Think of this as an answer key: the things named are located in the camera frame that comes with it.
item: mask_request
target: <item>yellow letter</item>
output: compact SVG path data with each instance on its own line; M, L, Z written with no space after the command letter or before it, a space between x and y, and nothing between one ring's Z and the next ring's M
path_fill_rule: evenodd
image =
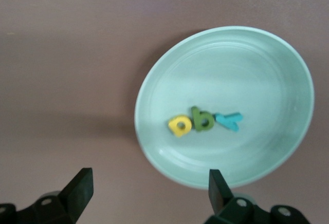
M168 122L169 129L177 137L181 137L190 132L192 122L189 117L185 115L178 115Z

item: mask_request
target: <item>round plate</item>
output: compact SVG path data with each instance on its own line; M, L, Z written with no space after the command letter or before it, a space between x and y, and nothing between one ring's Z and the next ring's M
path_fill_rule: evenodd
M153 66L139 91L135 128L140 146L160 172L207 189L209 169L230 187L255 181L282 164L302 141L314 105L310 73L300 55L267 31L241 26L195 34ZM168 121L191 107L239 112L234 132L218 123L178 138Z

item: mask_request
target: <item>light green plate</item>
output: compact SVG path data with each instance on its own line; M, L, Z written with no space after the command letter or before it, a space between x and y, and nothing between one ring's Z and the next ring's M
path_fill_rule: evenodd
M240 112L235 133L219 124L177 138L168 120ZM314 105L310 73L284 40L264 30L229 26L195 34L153 66L139 91L135 128L148 160L181 184L207 189L209 169L230 187L255 181L282 164L302 141Z

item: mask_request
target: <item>plate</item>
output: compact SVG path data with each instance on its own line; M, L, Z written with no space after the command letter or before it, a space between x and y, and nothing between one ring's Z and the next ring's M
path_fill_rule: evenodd
M237 132L215 122L177 137L168 122L191 107L240 113ZM287 42L267 31L228 26L197 33L166 52L139 91L135 129L150 163L186 186L208 188L209 169L230 187L275 170L298 147L314 107L311 75Z

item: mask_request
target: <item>brown table surface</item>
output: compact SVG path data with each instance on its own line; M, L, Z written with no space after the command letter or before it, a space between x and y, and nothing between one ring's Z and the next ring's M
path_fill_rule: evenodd
M27 207L82 167L95 194L78 223L203 223L207 191L154 169L134 131L152 65L201 30L268 30L302 55L314 80L312 124L275 172L241 188L328 223L329 0L0 0L0 202Z

